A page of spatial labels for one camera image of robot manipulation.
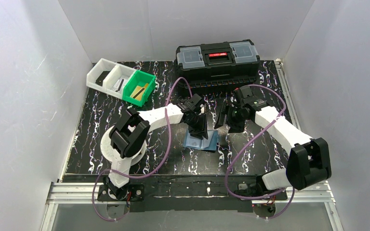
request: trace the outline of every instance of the yellow object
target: yellow object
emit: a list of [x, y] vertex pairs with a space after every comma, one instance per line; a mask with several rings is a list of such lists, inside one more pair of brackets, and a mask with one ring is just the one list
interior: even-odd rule
[[135, 87], [130, 97], [140, 101], [143, 98], [143, 95], [147, 87], [148, 87], [148, 83], [146, 83], [143, 87], [140, 87], [140, 86]]

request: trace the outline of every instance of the black table top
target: black table top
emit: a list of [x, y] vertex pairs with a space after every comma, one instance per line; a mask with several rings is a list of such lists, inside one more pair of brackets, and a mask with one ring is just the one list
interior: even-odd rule
[[[123, 62], [122, 64], [139, 69], [157, 77], [154, 92], [138, 111], [164, 106], [168, 92], [175, 81], [173, 62]], [[267, 86], [284, 99], [276, 67], [273, 61], [262, 61], [256, 84]], [[255, 89], [254, 94], [266, 99], [281, 110], [281, 103], [266, 90]], [[209, 106], [208, 129], [213, 129], [222, 103], [230, 96], [222, 92], [204, 96]], [[112, 96], [89, 89], [82, 110], [75, 141], [67, 163], [66, 175], [98, 174], [110, 168], [100, 151], [100, 140], [105, 131], [120, 118], [120, 112], [132, 104]], [[284, 116], [290, 121], [286, 110]], [[162, 168], [161, 175], [224, 175], [231, 159], [257, 134], [261, 128], [249, 121], [243, 133], [228, 134], [226, 126], [219, 129], [219, 147], [215, 153], [182, 147], [187, 131], [186, 124], [172, 125], [171, 153]], [[146, 139], [148, 149], [142, 160], [131, 167], [130, 174], [146, 174], [162, 160], [166, 151], [168, 132], [166, 128], [152, 131]], [[236, 162], [232, 174], [255, 175], [283, 168], [287, 164], [287, 153], [268, 133], [257, 139], [245, 154]]]

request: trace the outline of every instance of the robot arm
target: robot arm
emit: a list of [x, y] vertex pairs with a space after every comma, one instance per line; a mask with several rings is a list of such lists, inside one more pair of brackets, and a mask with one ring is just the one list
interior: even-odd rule
[[[130, 108], [124, 111], [121, 119], [110, 132], [113, 159], [111, 168], [129, 174], [130, 167], [138, 163], [146, 151], [145, 139], [149, 132], [166, 126], [165, 109], [170, 124], [184, 122], [188, 124], [191, 136], [207, 139], [207, 115], [204, 112], [204, 100], [195, 94], [189, 100], [176, 101], [168, 106], [149, 111], [137, 112]], [[104, 181], [114, 194], [129, 182], [129, 179], [115, 172], [110, 172]]]
[[[223, 105], [215, 128], [224, 124], [230, 126], [229, 133], [243, 132], [245, 120], [266, 127], [278, 115], [275, 107], [253, 95], [250, 86], [234, 91], [233, 105]], [[270, 133], [289, 154], [287, 167], [271, 171], [256, 178], [256, 195], [278, 188], [293, 186], [301, 190], [331, 176], [330, 156], [327, 142], [313, 139], [293, 126], [284, 116], [278, 118], [267, 132]]]

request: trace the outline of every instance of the green storage bin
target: green storage bin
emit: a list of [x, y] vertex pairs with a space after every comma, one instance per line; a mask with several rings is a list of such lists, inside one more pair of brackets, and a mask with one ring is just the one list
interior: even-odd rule
[[[143, 71], [136, 71], [124, 87], [122, 99], [134, 105], [142, 107], [144, 103], [146, 103], [146, 101], [148, 100], [149, 95], [155, 89], [155, 78], [155, 76]], [[132, 92], [137, 86], [143, 87], [147, 83], [148, 87], [143, 90], [144, 94], [141, 100], [136, 100], [131, 97]]]

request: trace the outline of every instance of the red label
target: red label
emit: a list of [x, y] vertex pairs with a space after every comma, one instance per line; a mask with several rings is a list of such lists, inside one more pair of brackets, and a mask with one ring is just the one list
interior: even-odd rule
[[209, 54], [209, 57], [227, 56], [226, 52]]

